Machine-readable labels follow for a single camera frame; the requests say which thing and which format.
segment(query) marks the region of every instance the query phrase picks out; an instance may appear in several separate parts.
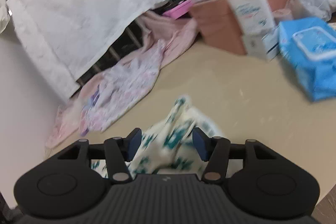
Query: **clear plastic bag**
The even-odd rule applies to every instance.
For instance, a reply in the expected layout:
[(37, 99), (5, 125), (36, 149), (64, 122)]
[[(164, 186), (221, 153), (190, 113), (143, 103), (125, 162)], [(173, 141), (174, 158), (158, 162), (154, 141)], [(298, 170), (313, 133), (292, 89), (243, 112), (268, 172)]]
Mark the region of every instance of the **clear plastic bag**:
[(329, 21), (336, 12), (336, 0), (288, 0), (286, 8), (292, 11), (294, 19), (318, 17)]

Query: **pink cloth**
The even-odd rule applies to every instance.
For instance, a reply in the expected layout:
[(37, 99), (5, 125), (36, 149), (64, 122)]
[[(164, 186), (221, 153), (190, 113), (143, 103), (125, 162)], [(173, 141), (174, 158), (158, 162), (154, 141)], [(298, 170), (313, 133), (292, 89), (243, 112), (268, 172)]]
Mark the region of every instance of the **pink cloth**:
[(95, 75), (77, 99), (60, 107), (46, 147), (54, 148), (80, 129), (104, 131), (153, 88), (159, 71), (194, 42), (194, 19), (174, 20), (146, 12), (138, 19), (143, 47)]

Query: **white fabric cover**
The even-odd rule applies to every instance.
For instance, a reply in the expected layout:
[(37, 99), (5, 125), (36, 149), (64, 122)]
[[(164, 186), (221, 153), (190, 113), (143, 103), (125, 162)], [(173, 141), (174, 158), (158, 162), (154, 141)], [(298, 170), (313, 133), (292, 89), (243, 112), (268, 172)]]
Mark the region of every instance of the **white fabric cover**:
[(17, 36), (62, 97), (139, 15), (166, 0), (8, 0)]

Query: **clutter pile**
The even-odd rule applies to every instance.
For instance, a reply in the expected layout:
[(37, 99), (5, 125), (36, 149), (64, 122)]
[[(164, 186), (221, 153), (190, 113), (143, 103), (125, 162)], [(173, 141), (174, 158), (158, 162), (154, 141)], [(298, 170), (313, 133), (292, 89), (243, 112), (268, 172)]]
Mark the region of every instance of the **clutter pile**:
[(336, 32), (325, 22), (336, 0), (184, 0), (169, 3), (162, 16), (137, 19), (143, 48), (91, 79), (78, 98), (60, 108), (46, 146), (74, 132), (106, 130), (153, 88), (160, 68), (193, 43), (198, 31), (206, 44), (264, 60), (279, 52), (294, 68), (311, 100), (336, 95)]

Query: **white plastic bag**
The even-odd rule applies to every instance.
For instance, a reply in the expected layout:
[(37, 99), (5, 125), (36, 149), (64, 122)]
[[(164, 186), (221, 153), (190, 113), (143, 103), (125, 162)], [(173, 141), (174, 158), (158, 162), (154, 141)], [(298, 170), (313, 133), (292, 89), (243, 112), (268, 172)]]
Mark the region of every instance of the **white plastic bag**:
[(265, 33), (275, 27), (267, 0), (228, 0), (243, 34)]
[(329, 21), (336, 12), (336, 0), (288, 0), (286, 8), (292, 11), (294, 19), (318, 17)]

